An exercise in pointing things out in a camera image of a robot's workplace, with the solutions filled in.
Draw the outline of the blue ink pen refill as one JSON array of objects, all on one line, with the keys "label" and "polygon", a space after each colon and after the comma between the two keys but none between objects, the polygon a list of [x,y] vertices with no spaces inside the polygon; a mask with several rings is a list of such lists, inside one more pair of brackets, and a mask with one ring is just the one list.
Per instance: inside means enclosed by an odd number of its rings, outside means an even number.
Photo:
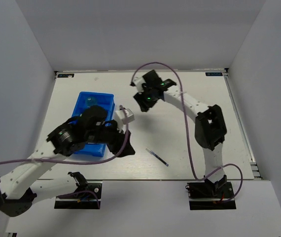
[{"label": "blue ink pen refill", "polygon": [[169,164],[167,162],[165,162],[161,157],[159,157],[155,152],[153,152],[151,149],[146,148],[146,151],[149,152],[152,156],[154,156],[155,158],[157,158],[159,161],[161,161],[166,167],[169,166]]}]

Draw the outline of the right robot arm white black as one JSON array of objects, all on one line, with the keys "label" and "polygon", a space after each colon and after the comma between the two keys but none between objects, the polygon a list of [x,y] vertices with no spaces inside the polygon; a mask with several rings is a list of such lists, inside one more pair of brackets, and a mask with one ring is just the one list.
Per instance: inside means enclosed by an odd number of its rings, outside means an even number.
[{"label": "right robot arm white black", "polygon": [[141,78],[132,77],[130,85],[137,89],[134,99],[142,112],[147,112],[158,100],[163,100],[180,109],[185,119],[194,122],[194,137],[203,149],[205,161],[205,174],[201,181],[209,196],[216,197],[222,193],[227,182],[222,158],[227,128],[222,109],[218,105],[209,106],[199,102],[184,92],[181,81],[162,80],[155,70]]}]

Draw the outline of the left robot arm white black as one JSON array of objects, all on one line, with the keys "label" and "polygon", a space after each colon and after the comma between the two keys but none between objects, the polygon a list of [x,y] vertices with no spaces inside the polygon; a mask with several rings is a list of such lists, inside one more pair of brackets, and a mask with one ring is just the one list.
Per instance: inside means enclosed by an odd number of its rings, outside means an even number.
[{"label": "left robot arm white black", "polygon": [[95,188],[80,172],[69,171],[64,177],[40,180],[56,164],[67,164],[68,157],[82,150],[87,144],[105,144],[116,157],[134,155],[130,144],[129,124],[134,113],[120,106],[113,120],[106,120],[107,111],[101,106],[91,106],[79,116],[74,116],[55,128],[45,142],[27,159],[17,160],[19,165],[0,177],[0,211],[16,217],[37,202],[50,198],[93,199],[100,206]]}]

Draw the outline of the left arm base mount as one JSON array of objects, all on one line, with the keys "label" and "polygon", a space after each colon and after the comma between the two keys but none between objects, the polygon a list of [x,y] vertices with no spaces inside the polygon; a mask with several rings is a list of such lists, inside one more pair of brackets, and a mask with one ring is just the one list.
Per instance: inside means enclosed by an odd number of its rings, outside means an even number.
[{"label": "left arm base mount", "polygon": [[54,203],[55,209],[73,209],[73,210],[98,210],[101,207],[102,182],[88,182],[84,192],[68,197],[56,198]]}]

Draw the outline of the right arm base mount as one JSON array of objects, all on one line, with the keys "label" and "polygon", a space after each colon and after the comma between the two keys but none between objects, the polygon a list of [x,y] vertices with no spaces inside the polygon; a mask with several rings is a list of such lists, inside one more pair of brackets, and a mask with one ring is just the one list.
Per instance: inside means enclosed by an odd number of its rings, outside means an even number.
[{"label": "right arm base mount", "polygon": [[227,182],[215,194],[206,187],[205,183],[187,183],[190,210],[233,210],[236,209],[234,191],[231,182]]}]

